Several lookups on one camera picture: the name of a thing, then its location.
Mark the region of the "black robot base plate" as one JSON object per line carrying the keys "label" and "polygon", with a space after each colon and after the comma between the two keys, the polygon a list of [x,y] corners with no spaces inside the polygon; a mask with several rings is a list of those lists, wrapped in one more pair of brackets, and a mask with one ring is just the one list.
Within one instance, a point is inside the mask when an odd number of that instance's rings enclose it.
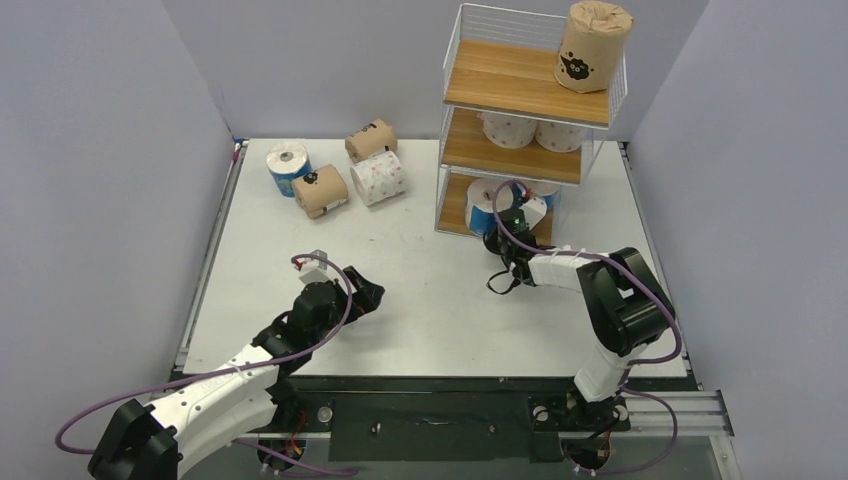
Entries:
{"label": "black robot base plate", "polygon": [[631,423],[622,397],[589,403],[569,377],[295,376],[251,431],[274,447],[326,440],[334,462],[560,462]]}

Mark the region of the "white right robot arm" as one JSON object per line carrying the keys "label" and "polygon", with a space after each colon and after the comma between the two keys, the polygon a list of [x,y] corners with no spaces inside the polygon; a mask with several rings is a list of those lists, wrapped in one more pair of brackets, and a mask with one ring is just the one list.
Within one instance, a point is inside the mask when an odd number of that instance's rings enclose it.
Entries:
{"label": "white right robot arm", "polygon": [[484,234],[485,248],[512,275],[512,288],[558,287],[582,295],[596,345],[574,377],[578,391],[564,400],[566,418],[588,427],[604,412],[603,400],[621,391],[633,366],[650,364],[641,354],[665,331],[675,346],[663,363],[680,353],[680,335],[672,325],[674,307],[641,252],[624,247],[608,253],[540,245],[518,208],[500,212]]}

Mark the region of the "blue paper roll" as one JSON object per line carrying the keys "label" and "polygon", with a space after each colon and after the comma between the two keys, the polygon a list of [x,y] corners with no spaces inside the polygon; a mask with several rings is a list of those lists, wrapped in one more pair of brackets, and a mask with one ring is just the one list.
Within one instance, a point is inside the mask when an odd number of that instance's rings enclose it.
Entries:
{"label": "blue paper roll", "polygon": [[551,212],[558,205],[560,186],[558,184],[528,181],[527,186],[533,196],[542,198],[546,204],[547,211]]}
{"label": "blue paper roll", "polygon": [[495,194],[501,184],[497,179],[476,178],[468,186],[465,196],[465,224],[473,235],[483,237],[495,226],[495,214],[512,207],[514,197],[509,186],[503,187]]}
{"label": "blue paper roll", "polygon": [[293,182],[313,171],[306,146],[298,141],[275,144],[266,154],[267,169],[279,192],[292,198]]}

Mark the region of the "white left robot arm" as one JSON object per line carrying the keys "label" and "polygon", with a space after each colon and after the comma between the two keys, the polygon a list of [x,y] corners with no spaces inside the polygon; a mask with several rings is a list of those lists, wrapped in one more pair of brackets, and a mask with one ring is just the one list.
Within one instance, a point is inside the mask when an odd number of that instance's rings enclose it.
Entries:
{"label": "white left robot arm", "polygon": [[113,414],[88,463],[95,479],[180,479],[200,460],[254,429],[291,427],[298,402],[287,378],[327,336],[375,311],[385,289],[354,267],[321,274],[208,377],[194,375],[147,404]]}

